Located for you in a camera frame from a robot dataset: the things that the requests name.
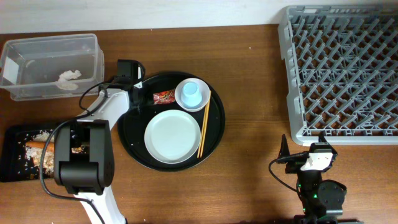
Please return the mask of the red snack wrapper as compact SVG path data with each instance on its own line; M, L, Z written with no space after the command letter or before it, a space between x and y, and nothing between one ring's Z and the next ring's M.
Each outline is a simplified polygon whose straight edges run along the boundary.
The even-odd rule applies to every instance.
M153 94L155 105L166 105L175 102L175 90L166 90Z

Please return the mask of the light blue cup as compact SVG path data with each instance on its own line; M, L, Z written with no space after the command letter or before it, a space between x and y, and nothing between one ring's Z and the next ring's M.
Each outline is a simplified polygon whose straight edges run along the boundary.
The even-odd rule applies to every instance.
M188 108L198 106L202 101L202 95L195 82L187 82L182 88L182 103Z

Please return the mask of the white tissue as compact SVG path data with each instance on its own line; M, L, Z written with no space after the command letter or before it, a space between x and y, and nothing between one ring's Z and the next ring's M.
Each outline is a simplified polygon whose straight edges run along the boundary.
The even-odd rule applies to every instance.
M61 75L59 75L59 79L56 81L56 85L61 90L76 90L78 88L78 85L72 83L72 80L77 80L79 77L81 77L81 72L79 70L69 70L63 72Z

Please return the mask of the white bowl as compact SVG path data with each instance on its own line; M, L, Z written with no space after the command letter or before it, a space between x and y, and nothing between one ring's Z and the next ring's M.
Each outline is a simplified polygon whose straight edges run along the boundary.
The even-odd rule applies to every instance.
M186 84L187 82L195 82L198 85L201 95L202 95L201 103L194 108L188 108L182 103L182 88L183 88L184 84ZM210 100L210 88L203 80L200 80L198 78L184 79L177 85L177 87L175 89L175 100L179 106L181 106L184 110L186 110L188 112L200 111L201 109L203 109L206 106L206 104Z

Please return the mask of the pale green plate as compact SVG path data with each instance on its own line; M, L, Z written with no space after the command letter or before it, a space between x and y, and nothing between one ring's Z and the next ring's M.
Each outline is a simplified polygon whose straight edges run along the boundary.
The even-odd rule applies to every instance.
M155 115L144 133L148 153L164 164L186 161L196 153L200 142L198 122L180 110L167 110Z

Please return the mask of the orange carrot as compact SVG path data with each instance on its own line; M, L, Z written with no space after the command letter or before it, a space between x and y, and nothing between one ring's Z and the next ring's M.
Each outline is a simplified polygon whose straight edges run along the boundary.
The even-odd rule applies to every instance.
M39 142L39 141L28 141L25 143L25 147L30 147L30 148L41 148L43 149L45 146L45 142ZM50 142L47 146L47 151L54 152L55 146L54 143Z

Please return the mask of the rice and food leftovers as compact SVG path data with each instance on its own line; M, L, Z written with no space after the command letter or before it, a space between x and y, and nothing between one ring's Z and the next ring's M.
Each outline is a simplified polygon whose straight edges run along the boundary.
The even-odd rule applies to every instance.
M39 134L33 135L33 138L30 141L46 142L49 136L50 133L48 131L40 131ZM54 136L52 136L50 142L54 143L54 141ZM25 147L25 145L23 146L23 148L25 149L25 157L33 161L34 167L39 168L43 149ZM55 151L50 152L46 150L43 162L44 174L46 176L53 177L54 158Z

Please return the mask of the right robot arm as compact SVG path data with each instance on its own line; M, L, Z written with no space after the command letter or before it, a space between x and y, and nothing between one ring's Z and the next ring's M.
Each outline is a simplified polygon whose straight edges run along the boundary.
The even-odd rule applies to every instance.
M292 222L349 224L359 220L339 220L347 188L335 180L324 180L322 174L332 168L338 153L321 134L309 150L291 154L287 138L282 135L278 157L269 163L268 169L276 181L295 192L302 203L302 215L295 215ZM286 174L297 175L294 187L280 180L272 171L274 163L284 164Z

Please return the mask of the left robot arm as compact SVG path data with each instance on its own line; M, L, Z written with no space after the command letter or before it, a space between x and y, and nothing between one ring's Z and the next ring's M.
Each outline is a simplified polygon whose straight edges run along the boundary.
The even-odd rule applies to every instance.
M136 60L118 60L117 74L95 85L97 99L75 118L54 131L54 179L65 187L66 200L83 205L92 223L126 223L111 183L114 153L111 130L133 104L146 70Z

